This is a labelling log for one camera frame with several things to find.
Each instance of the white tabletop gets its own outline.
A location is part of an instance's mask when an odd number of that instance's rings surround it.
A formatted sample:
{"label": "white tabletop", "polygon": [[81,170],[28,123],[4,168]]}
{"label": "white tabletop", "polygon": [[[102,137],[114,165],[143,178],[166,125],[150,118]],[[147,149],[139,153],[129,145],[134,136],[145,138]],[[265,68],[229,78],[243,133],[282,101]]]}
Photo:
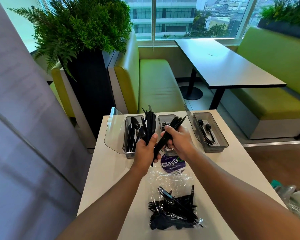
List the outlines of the white tabletop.
{"label": "white tabletop", "polygon": [[210,89],[286,86],[216,40],[177,39],[175,42]]}
{"label": "white tabletop", "polygon": [[[216,164],[232,175],[263,191],[284,206],[284,203],[272,189],[271,185],[268,183],[256,164],[252,161],[240,142],[236,139],[235,135],[231,132],[219,113],[216,110],[208,111],[212,113],[216,123],[228,141],[229,147],[225,148],[222,153],[208,153],[207,155]],[[156,115],[160,114],[175,114],[176,116],[184,117],[186,112],[156,113]],[[101,197],[109,188],[111,188],[128,171],[133,162],[133,159],[126,159],[124,154],[116,153],[114,150],[105,145],[104,137],[106,134],[108,118],[109,116],[103,117],[86,185],[81,198],[78,215]],[[183,125],[189,129],[196,147],[203,151],[202,145],[196,139],[191,129],[188,118],[186,118]],[[154,168],[157,167],[160,167],[159,163],[156,163]],[[148,225],[151,214],[148,210],[147,204],[149,202],[150,193],[149,175],[151,174],[151,170],[154,168],[149,168],[148,174],[142,179],[118,239],[238,239],[224,221],[196,177],[194,177],[193,180],[195,204],[197,205],[198,216],[204,219],[207,227],[201,229],[164,231],[151,230]],[[186,166],[185,172],[193,174],[189,165]]]}

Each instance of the forearm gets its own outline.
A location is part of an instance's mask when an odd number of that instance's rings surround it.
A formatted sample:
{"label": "forearm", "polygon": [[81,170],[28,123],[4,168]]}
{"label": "forearm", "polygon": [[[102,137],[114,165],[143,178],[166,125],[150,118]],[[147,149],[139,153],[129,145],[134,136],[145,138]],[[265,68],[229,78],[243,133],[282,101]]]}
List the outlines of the forearm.
{"label": "forearm", "polygon": [[300,220],[268,195],[195,151],[187,160],[210,199],[240,239],[300,239]]}
{"label": "forearm", "polygon": [[85,209],[58,239],[117,239],[141,179],[142,175],[137,170],[129,170]]}

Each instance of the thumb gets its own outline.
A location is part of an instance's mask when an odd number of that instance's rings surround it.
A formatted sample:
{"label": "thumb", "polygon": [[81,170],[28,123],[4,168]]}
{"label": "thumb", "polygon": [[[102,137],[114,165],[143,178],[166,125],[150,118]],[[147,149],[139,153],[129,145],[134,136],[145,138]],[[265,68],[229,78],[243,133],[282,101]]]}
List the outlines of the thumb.
{"label": "thumb", "polygon": [[176,135],[178,134],[178,132],[175,129],[173,129],[171,126],[169,126],[169,125],[166,125],[164,127],[164,130],[166,132],[168,132],[170,135],[172,135],[172,138],[175,138]]}
{"label": "thumb", "polygon": [[157,139],[158,139],[158,134],[157,134],[157,133],[154,133],[154,134],[152,135],[152,137],[150,138],[150,141],[149,141],[149,143],[148,143],[148,147],[154,148],[155,145],[156,145]]}

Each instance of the hand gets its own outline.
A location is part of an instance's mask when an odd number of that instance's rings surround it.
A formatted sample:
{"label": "hand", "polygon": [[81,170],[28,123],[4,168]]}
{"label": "hand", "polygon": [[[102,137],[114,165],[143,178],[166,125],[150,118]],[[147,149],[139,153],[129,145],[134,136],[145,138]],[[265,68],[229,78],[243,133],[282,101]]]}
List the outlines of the hand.
{"label": "hand", "polygon": [[[143,139],[140,139],[140,141],[136,143],[136,153],[131,169],[135,169],[141,172],[142,176],[145,176],[147,174],[148,169],[153,161],[153,149],[156,145],[157,139],[158,135],[154,133],[150,138],[148,145],[146,145],[146,142]],[[159,153],[154,162],[156,163],[160,159],[161,155]]]}
{"label": "hand", "polygon": [[182,125],[179,126],[178,131],[169,125],[166,125],[164,129],[165,131],[161,132],[161,136],[163,136],[165,132],[168,132],[172,136],[172,140],[168,140],[168,147],[175,149],[178,156],[182,160],[187,161],[189,155],[196,149],[192,143],[188,129]]}

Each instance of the brown floor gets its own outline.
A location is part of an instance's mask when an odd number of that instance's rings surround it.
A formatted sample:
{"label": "brown floor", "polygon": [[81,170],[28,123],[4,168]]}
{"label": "brown floor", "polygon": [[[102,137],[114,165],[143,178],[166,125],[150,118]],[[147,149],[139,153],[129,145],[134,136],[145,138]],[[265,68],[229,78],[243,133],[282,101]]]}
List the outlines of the brown floor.
{"label": "brown floor", "polygon": [[266,179],[283,185],[296,185],[300,190],[300,144],[246,148]]}

